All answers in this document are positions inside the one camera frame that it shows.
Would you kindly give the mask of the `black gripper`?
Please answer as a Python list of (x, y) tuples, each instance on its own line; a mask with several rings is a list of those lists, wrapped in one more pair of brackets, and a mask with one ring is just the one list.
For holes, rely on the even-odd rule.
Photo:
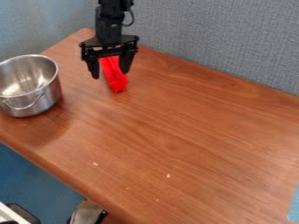
[(123, 74), (129, 72), (133, 58), (137, 53), (136, 35), (123, 35), (120, 41), (115, 44), (104, 44), (97, 37), (79, 43), (80, 57), (85, 60), (91, 76), (95, 80), (99, 79), (99, 58), (119, 56), (119, 68)]

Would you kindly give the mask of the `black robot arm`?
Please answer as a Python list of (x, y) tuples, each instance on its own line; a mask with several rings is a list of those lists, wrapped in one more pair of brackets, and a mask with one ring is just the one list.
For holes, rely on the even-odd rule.
[(97, 0), (95, 14), (95, 36), (80, 42), (80, 58), (88, 65), (88, 71), (93, 79), (99, 78), (99, 60), (111, 56), (119, 57), (120, 71), (129, 72), (133, 58), (137, 53), (136, 35), (123, 33), (123, 28), (133, 24), (131, 20), (124, 23), (125, 13), (131, 18), (135, 17), (132, 12), (133, 0)]

